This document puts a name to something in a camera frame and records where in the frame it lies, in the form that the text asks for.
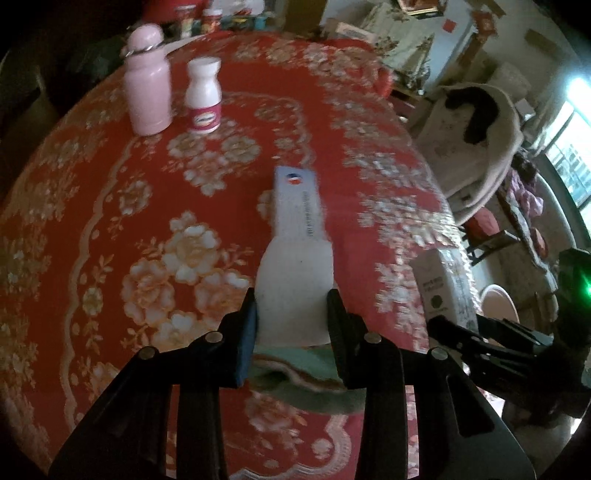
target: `cardboard box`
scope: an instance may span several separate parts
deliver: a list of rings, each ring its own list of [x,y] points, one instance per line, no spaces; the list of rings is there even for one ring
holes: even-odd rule
[[[478,331],[470,282],[457,248],[424,251],[411,260],[410,266],[426,320],[443,315],[456,325]]]
[[[326,19],[323,32],[328,35],[328,38],[353,38],[363,40],[370,45],[374,45],[378,41],[378,36],[375,33],[345,22],[339,22],[335,18]]]

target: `black cloth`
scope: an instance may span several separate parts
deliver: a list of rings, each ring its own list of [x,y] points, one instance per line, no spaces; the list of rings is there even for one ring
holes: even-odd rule
[[[499,116],[499,107],[487,91],[478,87],[450,90],[445,106],[456,110],[467,103],[474,107],[474,113],[464,132],[464,142],[476,145],[486,140],[488,128]]]

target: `green cloth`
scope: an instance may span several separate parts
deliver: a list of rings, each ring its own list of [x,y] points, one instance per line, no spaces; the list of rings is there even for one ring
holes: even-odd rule
[[[253,390],[315,413],[350,414],[365,406],[365,390],[347,390],[341,382],[330,345],[256,347],[249,384]]]

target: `table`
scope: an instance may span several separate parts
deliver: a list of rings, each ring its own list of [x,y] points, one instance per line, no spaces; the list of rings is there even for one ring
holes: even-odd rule
[[[222,58],[223,122],[193,138],[186,63],[201,54]],[[374,92],[372,53],[221,34],[170,61],[168,129],[133,135],[117,71],[42,143],[0,216],[2,396],[44,469],[137,349],[187,345],[239,307],[272,236],[276,165],[317,173],[346,306],[403,348],[428,346],[408,261],[460,247],[430,170]],[[353,477],[362,414],[303,412],[248,385],[221,403],[233,479]]]

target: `window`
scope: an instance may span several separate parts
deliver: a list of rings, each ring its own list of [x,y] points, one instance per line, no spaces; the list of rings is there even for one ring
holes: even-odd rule
[[[571,82],[549,138],[546,156],[591,230],[591,87],[583,79]]]

